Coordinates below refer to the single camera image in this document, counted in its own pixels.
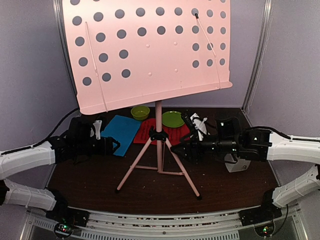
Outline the pink music stand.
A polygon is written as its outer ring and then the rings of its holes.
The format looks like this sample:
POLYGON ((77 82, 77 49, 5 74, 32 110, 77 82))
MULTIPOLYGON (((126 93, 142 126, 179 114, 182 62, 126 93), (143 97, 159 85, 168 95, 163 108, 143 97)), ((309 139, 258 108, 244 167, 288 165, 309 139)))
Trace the pink music stand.
POLYGON ((79 110, 94 115, 230 88, 229 0, 64 0, 79 110))

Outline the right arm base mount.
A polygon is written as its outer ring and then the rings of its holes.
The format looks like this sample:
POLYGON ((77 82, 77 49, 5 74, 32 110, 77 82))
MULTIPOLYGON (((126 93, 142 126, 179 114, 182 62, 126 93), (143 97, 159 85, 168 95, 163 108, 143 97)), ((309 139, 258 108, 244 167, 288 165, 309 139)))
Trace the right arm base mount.
POLYGON ((239 218, 243 227, 254 227, 255 233, 262 238, 271 237, 276 232, 275 219, 282 216, 278 207, 254 207, 241 210, 239 218))

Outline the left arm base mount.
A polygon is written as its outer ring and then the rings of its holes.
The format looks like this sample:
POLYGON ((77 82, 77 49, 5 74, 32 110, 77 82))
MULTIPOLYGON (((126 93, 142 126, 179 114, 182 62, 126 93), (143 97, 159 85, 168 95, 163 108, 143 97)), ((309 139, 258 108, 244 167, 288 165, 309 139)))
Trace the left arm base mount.
POLYGON ((62 212, 57 210, 47 211, 45 217, 56 221, 53 227, 53 233, 59 239, 69 238, 75 230, 80 227, 86 227, 90 213, 85 210, 67 208, 62 212))

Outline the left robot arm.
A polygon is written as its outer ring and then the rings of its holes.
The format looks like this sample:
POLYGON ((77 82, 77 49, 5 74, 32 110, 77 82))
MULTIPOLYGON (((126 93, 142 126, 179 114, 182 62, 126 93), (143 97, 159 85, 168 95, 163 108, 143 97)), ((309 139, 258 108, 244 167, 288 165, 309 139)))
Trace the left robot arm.
POLYGON ((79 156, 113 155, 121 144, 113 137, 102 136, 103 120, 71 119, 68 129, 58 136, 49 136, 40 143, 0 154, 0 203, 52 211, 61 222, 72 218, 66 200, 56 190, 37 189, 15 183, 8 178, 40 166, 50 166, 79 156))

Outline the red sheet music mat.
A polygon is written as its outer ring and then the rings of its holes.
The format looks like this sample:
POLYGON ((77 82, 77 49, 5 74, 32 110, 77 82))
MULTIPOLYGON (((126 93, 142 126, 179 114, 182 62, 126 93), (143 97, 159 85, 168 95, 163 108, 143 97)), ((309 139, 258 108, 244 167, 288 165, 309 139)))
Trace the red sheet music mat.
MULTIPOLYGON (((155 118, 149 118, 144 120, 140 125, 140 128, 133 140, 133 143, 145 144, 149 139, 149 131, 151 127, 155 127, 155 126, 156 126, 155 118)), ((176 128, 167 127, 163 125, 162 129, 168 134, 168 139, 173 146, 179 144, 181 142, 180 141, 181 138, 190 133, 190 130, 185 124, 183 126, 176 127, 176 128)))

